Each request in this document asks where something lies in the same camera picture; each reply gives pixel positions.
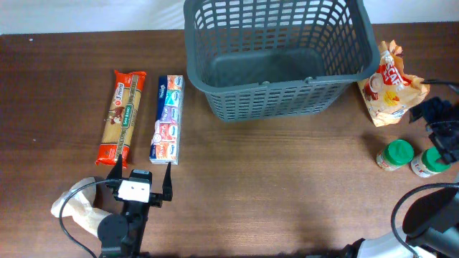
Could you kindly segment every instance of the label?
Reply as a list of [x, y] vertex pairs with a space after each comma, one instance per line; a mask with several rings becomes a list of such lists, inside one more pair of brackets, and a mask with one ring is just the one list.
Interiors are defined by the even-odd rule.
[[115, 106], [117, 107], [123, 104], [123, 92], [124, 92], [124, 83], [119, 82], [118, 86], [116, 87], [116, 91], [115, 91], [115, 101], [113, 102], [113, 104], [115, 104]]
[[148, 175], [148, 173], [150, 173], [149, 171], [140, 171], [140, 170], [137, 170], [137, 169], [132, 170], [132, 172], [133, 173], [143, 174], [143, 175]]
[[168, 90], [181, 90], [184, 77], [181, 75], [168, 75], [167, 76], [167, 89]]
[[131, 124], [131, 115], [132, 115], [132, 110], [134, 109], [134, 105], [132, 104], [127, 104], [126, 105], [126, 111], [124, 112], [124, 117], [123, 117], [123, 123], [121, 126], [123, 128], [129, 128], [129, 125]]
[[177, 145], [175, 143], [161, 142], [154, 145], [154, 158], [158, 160], [174, 161], [177, 155]]
[[428, 178], [428, 177], [434, 176], [435, 174], [438, 174], [426, 168], [424, 163], [422, 163], [422, 154], [424, 153], [421, 153], [420, 155], [416, 156], [411, 161], [411, 169], [413, 170], [413, 172], [415, 172], [416, 175], [422, 178]]
[[165, 85], [159, 86], [159, 97], [163, 98], [164, 97], [164, 90], [166, 89]]
[[401, 110], [397, 110], [397, 111], [393, 112], [391, 115], [393, 115], [394, 118], [401, 118], [404, 115], [404, 112], [405, 112], [405, 110], [401, 109]]
[[179, 121], [179, 110], [177, 107], [165, 106], [159, 120], [162, 123], [177, 124]]
[[131, 81], [131, 88], [129, 89], [129, 99], [126, 108], [124, 109], [124, 116], [121, 122], [121, 134], [118, 139], [118, 144], [116, 145], [116, 155], [118, 157], [120, 154], [123, 153], [124, 149], [124, 142], [126, 140], [126, 134], [128, 133], [128, 128], [131, 124], [132, 113], [134, 109], [134, 98], [136, 96], [136, 89], [137, 89], [137, 82], [138, 82], [138, 75], [132, 76]]
[[382, 169], [386, 171], [394, 171], [400, 167], [400, 166], [396, 166], [396, 165], [393, 165], [385, 161], [384, 156], [382, 155], [382, 150], [376, 156], [376, 163], [378, 164], [379, 167], [381, 167]]
[[382, 58], [385, 58], [386, 64], [381, 65], [379, 69], [381, 71], [384, 83], [386, 85], [403, 85], [402, 76], [400, 75], [398, 69], [394, 66], [394, 58], [392, 58], [389, 51], [383, 52], [382, 55]]
[[165, 104], [177, 108], [180, 105], [180, 90], [168, 90]]

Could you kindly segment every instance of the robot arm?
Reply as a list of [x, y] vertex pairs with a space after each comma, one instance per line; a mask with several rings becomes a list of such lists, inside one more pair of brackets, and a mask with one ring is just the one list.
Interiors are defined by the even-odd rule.
[[141, 257], [143, 231], [150, 206], [161, 208], [163, 201], [172, 201], [171, 164], [163, 181], [163, 193], [150, 193], [152, 175], [149, 171], [132, 170], [129, 178], [122, 178], [122, 158], [108, 174], [107, 179], [121, 179], [107, 183], [117, 201], [123, 202], [120, 214], [105, 217], [98, 227], [102, 243], [99, 258]]

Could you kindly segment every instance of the white wall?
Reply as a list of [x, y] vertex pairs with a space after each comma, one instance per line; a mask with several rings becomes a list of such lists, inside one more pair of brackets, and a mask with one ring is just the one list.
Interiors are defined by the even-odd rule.
[[[0, 0], [0, 34], [183, 29], [183, 3]], [[459, 21], [459, 0], [364, 0], [364, 4], [374, 24]]]

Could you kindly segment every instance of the spice jar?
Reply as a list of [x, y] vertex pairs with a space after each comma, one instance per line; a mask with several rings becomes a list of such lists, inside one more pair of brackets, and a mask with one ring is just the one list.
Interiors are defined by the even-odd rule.
[[423, 178], [437, 175], [451, 167], [450, 164], [445, 165], [437, 162], [439, 158], [441, 158], [441, 155], [437, 148], [430, 148], [413, 158], [411, 161], [411, 169], [416, 175]]
[[394, 171], [408, 164], [415, 156], [415, 150], [405, 140], [394, 140], [376, 156], [378, 166], [387, 171]]

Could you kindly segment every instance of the red label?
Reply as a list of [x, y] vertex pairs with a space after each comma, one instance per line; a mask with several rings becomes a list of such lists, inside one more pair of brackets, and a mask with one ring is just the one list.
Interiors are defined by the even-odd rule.
[[380, 65], [378, 73], [382, 75], [385, 85], [399, 85], [403, 83], [402, 76], [393, 63]]

